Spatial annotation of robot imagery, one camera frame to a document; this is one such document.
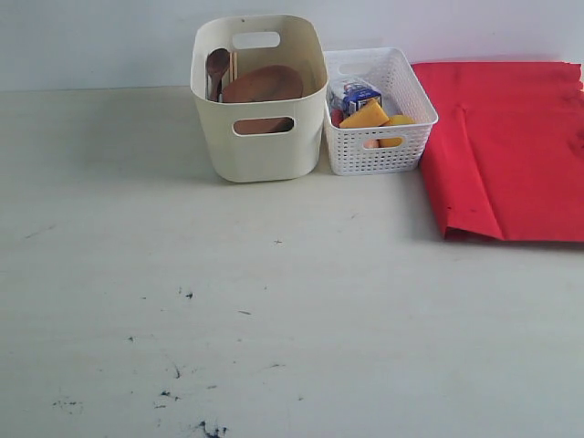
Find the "brown egg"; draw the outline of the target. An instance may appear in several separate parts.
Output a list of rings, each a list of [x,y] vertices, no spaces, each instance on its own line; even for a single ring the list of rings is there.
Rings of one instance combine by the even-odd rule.
[[[363,147],[365,149],[377,149],[380,147],[379,141],[376,139],[370,139],[370,140],[366,140],[363,143]]]

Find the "red sausage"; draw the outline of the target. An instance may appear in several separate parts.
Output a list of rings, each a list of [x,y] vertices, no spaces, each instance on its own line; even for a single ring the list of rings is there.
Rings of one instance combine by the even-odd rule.
[[[340,123],[344,120],[344,113],[340,109],[333,109],[330,112],[330,117],[332,125],[338,128]]]

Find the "brown wooden plate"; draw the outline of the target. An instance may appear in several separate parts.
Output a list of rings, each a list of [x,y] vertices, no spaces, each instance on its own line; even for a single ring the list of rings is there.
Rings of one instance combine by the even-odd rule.
[[[293,68],[271,65],[253,70],[236,79],[222,91],[223,103],[257,103],[300,99],[304,85]],[[238,120],[234,131],[239,135],[279,133],[291,130],[294,121],[289,117]]]

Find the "blue white milk carton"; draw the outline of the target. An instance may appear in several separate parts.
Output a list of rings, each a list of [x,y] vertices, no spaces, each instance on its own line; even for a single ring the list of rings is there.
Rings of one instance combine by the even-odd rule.
[[[328,84],[328,104],[332,110],[340,110],[345,115],[352,115],[369,101],[376,100],[382,105],[382,95],[366,80],[348,76],[337,78]]]

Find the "yellow lemon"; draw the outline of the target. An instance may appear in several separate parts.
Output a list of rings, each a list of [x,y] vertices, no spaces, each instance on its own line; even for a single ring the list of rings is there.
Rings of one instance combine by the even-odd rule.
[[[408,115],[396,114],[382,124],[382,127],[396,127],[401,125],[415,124],[416,121]],[[379,139],[380,148],[392,148],[402,144],[402,138]]]

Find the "wooden chopstick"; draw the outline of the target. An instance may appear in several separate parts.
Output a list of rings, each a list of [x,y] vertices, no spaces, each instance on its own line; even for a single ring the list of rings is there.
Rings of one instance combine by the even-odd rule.
[[[235,51],[232,51],[230,53],[229,71],[230,71],[230,73],[229,73],[230,81],[234,82],[235,80],[237,80],[237,77],[238,77],[237,53]]]

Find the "dark wooden spoon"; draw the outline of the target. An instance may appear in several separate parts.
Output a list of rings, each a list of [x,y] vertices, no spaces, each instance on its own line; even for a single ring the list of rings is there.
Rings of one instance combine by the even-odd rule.
[[[206,58],[205,68],[210,79],[208,99],[217,102],[222,90],[223,77],[230,68],[230,52],[223,47],[212,51]]]

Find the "red scalloped table cloth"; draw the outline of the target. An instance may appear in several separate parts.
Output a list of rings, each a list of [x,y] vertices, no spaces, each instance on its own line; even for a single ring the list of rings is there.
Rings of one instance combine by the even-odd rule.
[[[580,65],[436,62],[414,72],[439,115],[420,169],[441,235],[581,243]]]

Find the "white woven plastic basket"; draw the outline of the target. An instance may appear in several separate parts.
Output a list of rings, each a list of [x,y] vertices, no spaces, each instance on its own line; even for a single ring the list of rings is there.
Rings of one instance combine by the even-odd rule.
[[[329,83],[324,131],[337,175],[406,172],[415,169],[439,116],[406,56],[397,48],[326,51]],[[359,79],[381,93],[385,126],[343,129],[332,106],[332,89]]]

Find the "cream plastic tub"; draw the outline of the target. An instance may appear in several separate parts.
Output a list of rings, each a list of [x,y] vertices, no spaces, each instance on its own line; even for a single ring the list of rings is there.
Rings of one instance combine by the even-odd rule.
[[[237,54],[237,75],[282,65],[299,73],[297,99],[223,103],[209,100],[205,61],[218,48]],[[215,171],[235,183],[288,180],[318,162],[329,77],[310,21],[297,16],[234,16],[195,35],[190,87]]]

